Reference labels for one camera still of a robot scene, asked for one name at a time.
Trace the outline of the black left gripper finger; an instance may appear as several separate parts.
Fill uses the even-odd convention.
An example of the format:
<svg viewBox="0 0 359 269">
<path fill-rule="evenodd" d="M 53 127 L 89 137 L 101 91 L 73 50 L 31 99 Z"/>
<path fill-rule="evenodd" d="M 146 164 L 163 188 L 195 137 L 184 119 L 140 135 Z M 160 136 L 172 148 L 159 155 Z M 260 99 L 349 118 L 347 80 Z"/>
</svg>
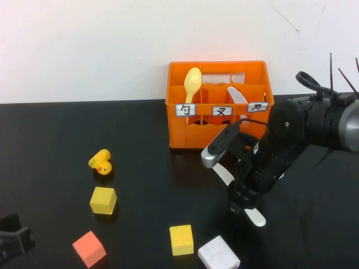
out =
<svg viewBox="0 0 359 269">
<path fill-rule="evenodd" d="M 1 263 L 26 254 L 35 247 L 35 240 L 30 227 L 15 232 L 1 231 Z"/>
<path fill-rule="evenodd" d="M 0 218 L 0 231 L 17 232 L 20 230 L 20 219 L 17 213 Z"/>
</svg>

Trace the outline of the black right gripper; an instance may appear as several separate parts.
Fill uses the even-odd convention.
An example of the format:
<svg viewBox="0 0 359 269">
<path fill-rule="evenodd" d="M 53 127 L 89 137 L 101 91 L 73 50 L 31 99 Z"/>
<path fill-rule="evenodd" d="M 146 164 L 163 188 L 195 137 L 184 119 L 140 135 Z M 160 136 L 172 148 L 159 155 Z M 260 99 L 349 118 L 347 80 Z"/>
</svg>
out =
<svg viewBox="0 0 359 269">
<path fill-rule="evenodd" d="M 291 145 L 264 135 L 246 155 L 249 159 L 238 172 L 238 183 L 232 181 L 227 188 L 229 211 L 239 215 L 243 204 L 247 209 L 257 208 L 262 194 L 270 191 L 288 168 L 291 155 Z"/>
</svg>

